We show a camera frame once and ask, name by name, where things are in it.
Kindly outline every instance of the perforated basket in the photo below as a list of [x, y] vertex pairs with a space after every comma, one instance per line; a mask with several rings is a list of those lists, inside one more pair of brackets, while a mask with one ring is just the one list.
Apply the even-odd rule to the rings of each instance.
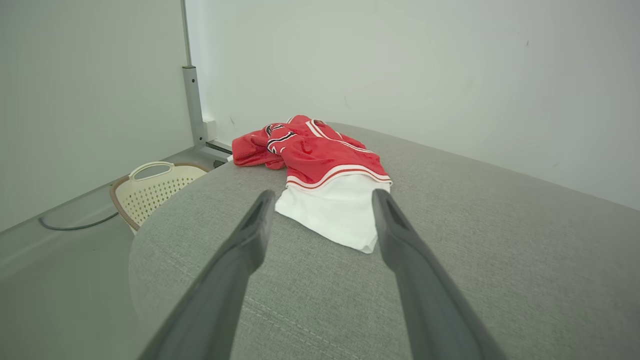
[[[158, 166], [168, 167], [168, 170], [136, 178], [141, 171]], [[204, 168], [195, 164], [172, 164], [164, 161], [146, 163], [113, 184], [110, 190], [111, 200], [135, 234], [154, 210], [174, 193], [206, 173]]]

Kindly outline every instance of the gray fabric surface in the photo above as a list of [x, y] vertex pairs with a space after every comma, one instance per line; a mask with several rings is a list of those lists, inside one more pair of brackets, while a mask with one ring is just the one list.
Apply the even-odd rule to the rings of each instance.
[[[640, 211], [343, 124], [379, 154], [391, 194], [511, 359], [640, 359]], [[131, 291], [151, 334], [258, 194], [285, 170], [223, 165], [136, 236]], [[409, 359], [393, 273], [275, 214], [234, 359]]]

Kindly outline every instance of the basket rim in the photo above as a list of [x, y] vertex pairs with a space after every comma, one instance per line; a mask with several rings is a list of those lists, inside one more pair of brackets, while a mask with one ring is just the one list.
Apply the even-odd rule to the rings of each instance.
[[[201, 167], [200, 165], [194, 164], [194, 163], [175, 163], [175, 164], [173, 164], [173, 166], [176, 166], [176, 167], [196, 167], [196, 168], [199, 168], [200, 170], [202, 170], [204, 172], [209, 172], [206, 168]], [[122, 205], [120, 205], [120, 201], [118, 200], [118, 197], [116, 196], [116, 190], [118, 189], [118, 187], [120, 185], [126, 183], [127, 180], [129, 180], [129, 175], [124, 175], [120, 179], [116, 180], [115, 183], [113, 183], [111, 185], [111, 188], [109, 189], [109, 196], [111, 197], [111, 201], [113, 202], [113, 205], [116, 207], [116, 210], [118, 210], [118, 213], [124, 219], [124, 221], [127, 224], [129, 224], [129, 226], [131, 226], [135, 231], [138, 231], [138, 230], [140, 230], [140, 225], [138, 225], [138, 223], [135, 222], [129, 216], [129, 214], [127, 214], [126, 211], [124, 211], [124, 208], [122, 207]]]

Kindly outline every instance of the black cable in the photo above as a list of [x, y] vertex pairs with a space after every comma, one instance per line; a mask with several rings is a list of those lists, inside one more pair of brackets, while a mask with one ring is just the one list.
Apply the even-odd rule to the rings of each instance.
[[75, 227], [55, 227], [55, 226], [49, 226], [47, 224], [44, 223], [44, 221], [42, 221], [42, 218], [38, 218], [38, 222], [40, 223], [40, 225], [42, 225], [43, 227], [49, 229], [49, 230], [56, 230], [56, 231], [71, 231], [71, 230], [80, 230], [80, 229], [86, 229], [87, 227], [91, 227], [91, 226], [96, 226], [99, 224], [102, 224], [103, 222], [110, 220], [112, 218], [115, 218], [118, 215], [118, 213], [115, 213], [113, 215], [110, 215], [107, 218], [103, 218], [100, 221], [96, 221], [92, 224], [88, 224], [88, 225], [82, 225], [82, 226], [75, 226]]

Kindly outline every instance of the white cloth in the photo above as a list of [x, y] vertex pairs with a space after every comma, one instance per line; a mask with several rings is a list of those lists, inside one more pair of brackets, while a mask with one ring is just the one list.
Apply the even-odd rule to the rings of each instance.
[[390, 187], [359, 174], [336, 177], [313, 191], [289, 186], [275, 210], [335, 243], [370, 254], [378, 241], [371, 193]]

